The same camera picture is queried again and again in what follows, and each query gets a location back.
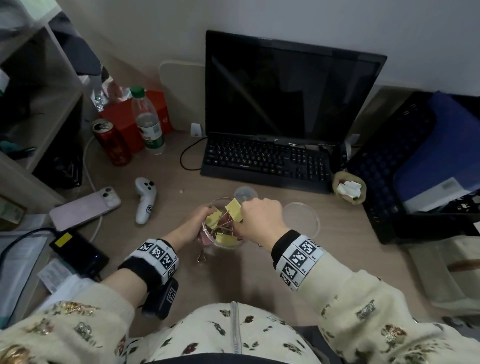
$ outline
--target person's left hand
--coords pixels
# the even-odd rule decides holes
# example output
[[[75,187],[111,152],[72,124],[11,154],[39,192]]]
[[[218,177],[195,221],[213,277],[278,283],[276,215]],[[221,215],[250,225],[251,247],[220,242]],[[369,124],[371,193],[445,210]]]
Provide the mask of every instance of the person's left hand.
[[[208,206],[200,206],[192,212],[184,223],[162,239],[169,242],[175,252],[178,253],[181,248],[195,240],[207,216],[214,212],[215,210]]]

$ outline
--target keyboard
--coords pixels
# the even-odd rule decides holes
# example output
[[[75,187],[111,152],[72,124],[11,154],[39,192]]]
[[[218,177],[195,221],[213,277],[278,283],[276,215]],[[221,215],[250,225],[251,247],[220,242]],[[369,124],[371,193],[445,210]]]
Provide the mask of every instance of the keyboard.
[[[329,194],[328,154],[270,142],[209,137],[202,176]]]

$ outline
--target computer monitor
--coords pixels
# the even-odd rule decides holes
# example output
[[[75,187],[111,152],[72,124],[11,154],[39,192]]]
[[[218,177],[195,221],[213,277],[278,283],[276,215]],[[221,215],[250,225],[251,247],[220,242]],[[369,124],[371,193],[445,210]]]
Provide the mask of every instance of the computer monitor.
[[[387,57],[206,32],[206,134],[342,143]]]

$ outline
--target black cable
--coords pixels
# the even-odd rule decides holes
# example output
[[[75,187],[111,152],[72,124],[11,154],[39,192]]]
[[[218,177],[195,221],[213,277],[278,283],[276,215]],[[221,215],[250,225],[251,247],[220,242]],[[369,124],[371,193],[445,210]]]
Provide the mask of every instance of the black cable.
[[[183,165],[182,161],[181,161],[181,159],[182,159],[183,155],[185,154],[185,152],[186,152],[187,150],[189,150],[191,147],[193,147],[194,145],[197,145],[198,143],[200,143],[202,140],[205,140],[206,138],[207,138],[207,137],[202,138],[202,139],[200,139],[200,140],[197,140],[197,141],[196,141],[195,143],[193,143],[191,146],[186,147],[185,150],[180,154],[180,165],[181,165],[181,167],[182,167],[184,170],[193,170],[193,169],[191,169],[191,168],[185,167],[185,166]]]
[[[53,234],[57,235],[57,231],[54,228],[40,228],[40,229],[35,229],[35,230],[32,230],[32,231],[29,231],[28,233],[23,234],[22,236],[18,237],[13,242],[11,242],[5,248],[5,250],[3,250],[3,252],[1,252],[1,254],[0,254],[0,278],[1,278],[1,273],[2,273],[2,269],[3,269],[3,263],[5,262],[5,259],[7,258],[8,252],[21,240],[29,237],[32,234],[35,234],[36,232],[41,232],[41,231],[49,231],[49,232],[52,232]]]

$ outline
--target red soda can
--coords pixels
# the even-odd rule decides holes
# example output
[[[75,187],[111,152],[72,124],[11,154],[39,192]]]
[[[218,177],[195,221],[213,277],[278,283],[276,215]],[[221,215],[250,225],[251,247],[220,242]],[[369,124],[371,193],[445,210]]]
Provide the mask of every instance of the red soda can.
[[[121,167],[130,163],[132,154],[115,125],[99,119],[93,124],[93,133],[114,166]]]

